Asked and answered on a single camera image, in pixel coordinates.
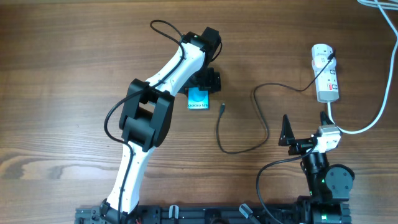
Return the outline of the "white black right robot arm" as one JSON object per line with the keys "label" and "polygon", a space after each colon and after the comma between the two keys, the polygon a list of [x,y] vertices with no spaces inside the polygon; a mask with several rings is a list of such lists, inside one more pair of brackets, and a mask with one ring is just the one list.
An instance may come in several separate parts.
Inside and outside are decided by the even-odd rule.
{"label": "white black right robot arm", "polygon": [[352,222],[348,201],[355,174],[342,164],[331,165],[326,153],[338,147],[341,131],[321,112],[321,125],[309,138],[295,138],[289,117],[282,117],[279,146],[288,146],[290,156],[299,156],[310,195],[294,203],[295,223],[347,224]]}

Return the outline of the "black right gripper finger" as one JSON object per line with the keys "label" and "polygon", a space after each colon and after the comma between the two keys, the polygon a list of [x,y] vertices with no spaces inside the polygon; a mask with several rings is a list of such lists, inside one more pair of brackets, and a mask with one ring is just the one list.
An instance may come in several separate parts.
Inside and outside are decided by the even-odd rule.
{"label": "black right gripper finger", "polygon": [[283,115],[282,117],[282,129],[280,132],[280,137],[279,137],[279,146],[289,146],[292,145],[295,142],[295,136],[293,134],[289,117],[287,114]]}
{"label": "black right gripper finger", "polygon": [[333,122],[330,120],[330,118],[328,117],[328,115],[325,113],[325,111],[321,111],[320,112],[320,122],[321,125],[332,125]]}

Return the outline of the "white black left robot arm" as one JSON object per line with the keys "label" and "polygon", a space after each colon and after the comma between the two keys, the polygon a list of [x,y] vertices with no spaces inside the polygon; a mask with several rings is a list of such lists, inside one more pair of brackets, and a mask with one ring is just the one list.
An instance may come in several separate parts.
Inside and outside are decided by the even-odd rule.
{"label": "white black left robot arm", "polygon": [[146,81],[134,79],[127,95],[110,113],[122,108],[118,142],[123,156],[110,195],[100,205],[106,223],[132,223],[139,203],[139,191],[150,155],[170,129],[175,95],[189,88],[215,92],[221,89],[220,73],[209,64],[221,50],[221,36],[207,27],[202,34],[188,32],[177,41],[170,61]]}

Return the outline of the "blue screen smartphone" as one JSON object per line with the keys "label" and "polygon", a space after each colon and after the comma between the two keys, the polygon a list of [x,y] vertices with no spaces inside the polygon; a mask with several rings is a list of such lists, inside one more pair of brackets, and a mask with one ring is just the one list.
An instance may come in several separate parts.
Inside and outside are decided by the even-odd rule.
{"label": "blue screen smartphone", "polygon": [[208,110],[208,91],[200,90],[199,87],[189,88],[187,108],[189,110]]}

